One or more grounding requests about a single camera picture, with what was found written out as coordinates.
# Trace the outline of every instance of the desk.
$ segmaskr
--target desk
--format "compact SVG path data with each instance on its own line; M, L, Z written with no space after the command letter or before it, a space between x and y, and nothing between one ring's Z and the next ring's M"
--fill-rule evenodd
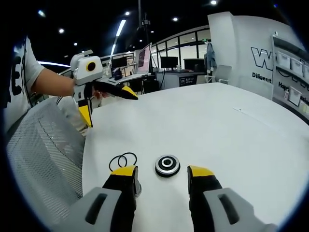
M188 85L203 84L206 82L204 76L205 72L201 73L201 72L185 72L185 71L166 71L165 74L164 72L157 72L156 74L156 78L159 81L160 86L162 85L161 90L180 87L182 86L181 81L182 80L186 81L186 78L190 77L194 77L194 80L192 83Z
M129 82L129 81L132 81L132 80L137 80L137 79L146 79L149 75L151 75L151 73L148 73L148 74L133 74L131 76L125 76L121 79L119 79L117 82L119 84L121 83L124 83L124 82Z
M173 88L138 101L94 109L86 137L83 193L101 187L117 155L134 152L142 192L133 232L193 231L187 166L212 170L254 206L265 223L279 225L297 204L309 176L309 127L280 105L221 83ZM179 173L163 179L155 161L175 155ZM134 159L128 156L128 164Z

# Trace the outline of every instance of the printed sign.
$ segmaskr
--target printed sign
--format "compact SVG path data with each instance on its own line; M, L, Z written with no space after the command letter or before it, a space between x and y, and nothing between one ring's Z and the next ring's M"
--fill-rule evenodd
M197 84L197 76L179 77L179 87Z

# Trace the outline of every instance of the window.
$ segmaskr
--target window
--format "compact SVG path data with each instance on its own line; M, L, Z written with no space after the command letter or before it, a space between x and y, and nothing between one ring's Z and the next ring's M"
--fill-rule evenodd
M180 44L187 44L196 41L195 33L180 36Z
M207 39L209 40L211 38L211 31L210 30L202 30L197 32L198 41L201 43L203 40ZM206 54L207 45L206 44L200 44L198 46L198 54L199 58L204 58L204 55Z
M177 57L178 64L179 64L179 44L178 44L178 37L173 38L167 41L168 44L168 57Z
M156 45L151 47L151 56L152 56L152 65L153 67L158 67L158 53L156 49Z
M161 68L161 57L166 57L166 47L165 43L158 45L158 55L159 55L159 68Z
M182 57L181 66L184 69L184 59L197 58L197 46L196 45L188 45L180 47L180 53Z
M211 30L201 30L197 32L197 38L198 41L202 41L205 39L210 39L211 38Z

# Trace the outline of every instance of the mesh chair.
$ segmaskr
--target mesh chair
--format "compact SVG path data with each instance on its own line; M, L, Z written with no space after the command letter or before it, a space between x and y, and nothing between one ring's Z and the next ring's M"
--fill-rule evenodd
M232 67L227 65L218 65L214 74L216 82L228 84L228 78L231 74Z
M83 196L84 137L53 99L32 108L7 145L16 182L36 216L51 228Z

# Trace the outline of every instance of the cable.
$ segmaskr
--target cable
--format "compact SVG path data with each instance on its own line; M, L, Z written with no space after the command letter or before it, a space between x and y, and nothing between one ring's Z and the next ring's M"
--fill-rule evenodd
M165 69L164 69L164 72L163 72L163 78L162 78L162 82L161 82L161 85L160 85L160 90L161 90L161 88L162 88L162 85L163 85L163 82L164 82L164 77L165 77Z
M126 167L126 165L127 165L127 158L125 157L125 155L128 155L128 154L133 155L133 156L135 157L135 162L134 162L134 164L133 164L133 165L135 165L135 164L137 163L137 156L136 156L134 153L132 153L132 152L126 152L126 153L124 153L124 154L122 154L122 155L115 156L114 158L112 158L112 160L110 161L110 163L109 163L109 165L108 165L108 167L110 168L110 171L113 172L113 169L111 169L111 163L112 163L112 162L114 161L114 159L116 159L116 158L118 158L117 163L118 163L118 166L119 166L120 168ZM126 160L126 164L125 164L124 166L121 166L121 165L120 165L120 162L119 162L119 161L120 161L121 158L125 158L125 160Z

